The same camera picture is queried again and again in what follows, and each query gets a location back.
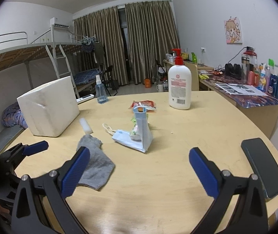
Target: gray sock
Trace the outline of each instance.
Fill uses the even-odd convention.
[[[76,151],[80,147],[86,147],[90,151],[90,160],[86,167],[78,186],[88,186],[95,190],[99,190],[104,186],[115,164],[100,149],[102,142],[90,134],[84,135],[77,145]]]

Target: spray bottle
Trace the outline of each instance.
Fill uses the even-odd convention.
[[[176,109],[186,110],[191,106],[192,75],[180,56],[181,49],[173,50],[177,57],[175,65],[168,71],[169,105]]]
[[[108,102],[104,84],[101,82],[100,75],[96,75],[96,96],[99,104]]]

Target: curtain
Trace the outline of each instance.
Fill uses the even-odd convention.
[[[119,85],[128,84],[124,44],[117,7],[96,11],[75,19],[74,32],[75,34],[89,37],[96,35],[96,39],[103,44],[106,54],[103,61],[104,70],[113,65],[112,77],[118,80]],[[93,54],[86,54],[81,51],[81,60],[81,71],[98,67],[94,62]]]
[[[133,79],[144,83],[155,61],[180,47],[174,16],[169,1],[126,4],[125,11]]]

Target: bed ladder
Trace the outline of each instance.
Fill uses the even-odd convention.
[[[60,79],[63,76],[66,76],[66,75],[67,76],[71,76],[71,80],[72,80],[72,84],[73,84],[73,89],[74,89],[75,95],[76,95],[77,98],[80,98],[79,97],[79,92],[77,91],[77,87],[76,87],[75,82],[74,82],[74,77],[73,77],[73,74],[72,74],[72,71],[71,71],[71,68],[70,68],[68,57],[65,55],[65,52],[64,52],[62,46],[59,45],[60,51],[62,53],[62,56],[60,56],[60,57],[57,57],[55,47],[54,46],[51,46],[51,47],[52,47],[52,54],[51,54],[51,52],[49,50],[49,47],[47,45],[46,45],[46,51],[47,51],[47,53],[49,55],[49,58],[50,58],[50,60],[52,62],[52,65],[54,66],[54,70],[55,70],[57,79]],[[68,71],[67,72],[59,74],[59,67],[58,67],[58,62],[57,62],[58,59],[65,59],[66,66],[68,67]]]

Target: barcode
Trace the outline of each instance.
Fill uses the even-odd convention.
[[[177,99],[177,104],[185,104],[185,100],[184,99]]]

